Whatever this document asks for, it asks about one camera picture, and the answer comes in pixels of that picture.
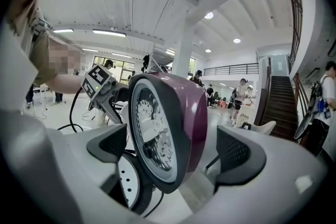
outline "jeans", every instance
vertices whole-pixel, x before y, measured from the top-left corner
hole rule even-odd
[[[34,96],[33,87],[34,86],[31,85],[29,88],[29,91],[27,92],[27,95],[26,95],[27,104],[33,101],[33,96]]]
[[[56,96],[55,102],[62,102],[63,93],[55,92],[55,96]]]

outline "white shirt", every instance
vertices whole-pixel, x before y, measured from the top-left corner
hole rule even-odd
[[[236,90],[236,91],[237,91],[237,94],[238,94],[238,93],[240,93],[240,94],[244,94],[244,93],[247,91],[247,86],[246,86],[246,85],[244,85],[244,86],[240,86],[240,85],[239,85],[239,86],[237,87],[237,90]],[[236,100],[237,100],[237,101],[240,101],[240,102],[242,102],[243,99],[244,99],[243,97],[238,97],[238,96],[236,97]]]
[[[327,75],[323,75],[320,82],[326,77]],[[323,100],[324,102],[327,101],[327,99],[335,99],[335,82],[332,78],[327,77],[322,83],[322,92],[323,92]],[[326,119],[324,116],[324,113],[318,113],[314,116],[314,119],[319,119],[320,121],[323,121],[326,125],[330,126],[333,118],[333,108],[329,106],[331,117]]]

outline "white chair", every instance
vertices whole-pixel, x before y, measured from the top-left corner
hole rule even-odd
[[[251,130],[251,131],[261,133],[261,134],[270,135],[276,124],[277,124],[276,121],[270,121],[270,122],[268,122],[268,123],[266,123],[262,126],[256,126],[254,124],[247,124],[246,122],[244,122],[243,125],[242,125],[242,128],[244,128],[244,126],[250,126],[249,130]]]
[[[270,135],[273,128],[275,127],[275,125],[277,124],[277,122],[275,121],[270,121],[262,126],[256,126],[254,124],[249,124],[247,122],[244,122],[241,126],[241,128],[245,128],[246,126],[248,127],[248,130],[257,132],[257,133],[261,133],[264,135]],[[204,173],[205,175],[208,172],[208,169],[213,166],[217,161],[219,160],[219,155],[217,155],[204,169]]]

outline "balcony railing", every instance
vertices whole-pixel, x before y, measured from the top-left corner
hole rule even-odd
[[[289,72],[295,62],[298,53],[302,31],[302,0],[291,0],[293,13],[293,40],[289,57]]]
[[[206,68],[204,69],[203,75],[210,76],[210,75],[232,75],[232,74],[259,74],[259,64],[246,63],[244,65]]]

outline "person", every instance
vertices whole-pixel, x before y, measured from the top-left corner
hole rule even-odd
[[[104,67],[108,70],[110,70],[113,67],[113,61],[111,59],[107,59],[104,63]]]
[[[135,71],[133,70],[133,71],[132,71],[132,75],[129,75],[128,78],[127,78],[127,82],[128,82],[128,83],[130,83],[131,78],[134,77],[134,75],[135,75]]]
[[[55,92],[55,103],[62,103],[63,102],[63,93]]]
[[[242,105],[243,99],[245,97],[245,91],[247,90],[245,84],[247,83],[246,79],[241,79],[239,85],[236,88],[236,98],[234,99],[234,108],[235,111],[232,116],[232,125],[236,125],[237,115],[239,113],[240,107]]]
[[[325,67],[325,74],[320,80],[324,111],[314,115],[306,143],[306,149],[315,156],[321,152],[322,146],[328,154],[330,154],[330,150],[334,150],[335,142],[332,140],[335,139],[335,135],[328,134],[328,131],[333,121],[333,111],[336,110],[335,78],[336,63],[329,61]]]
[[[207,106],[211,107],[211,98],[212,98],[212,95],[214,93],[214,89],[212,88],[212,85],[209,84],[209,87],[206,89],[206,94],[207,94]]]
[[[26,95],[26,108],[30,108],[32,105],[34,105],[34,101],[33,101],[33,96],[34,96],[34,85],[32,84],[29,88],[29,91],[27,92],[27,95]]]
[[[12,0],[5,19],[6,30],[12,33],[38,71],[34,85],[45,83],[59,93],[76,93],[81,88],[81,77],[58,74],[49,62],[49,33],[37,0]]]
[[[198,70],[196,73],[195,73],[195,76],[191,77],[189,80],[195,82],[197,85],[199,86],[203,86],[203,83],[202,81],[200,80],[200,77],[202,76],[202,71]]]

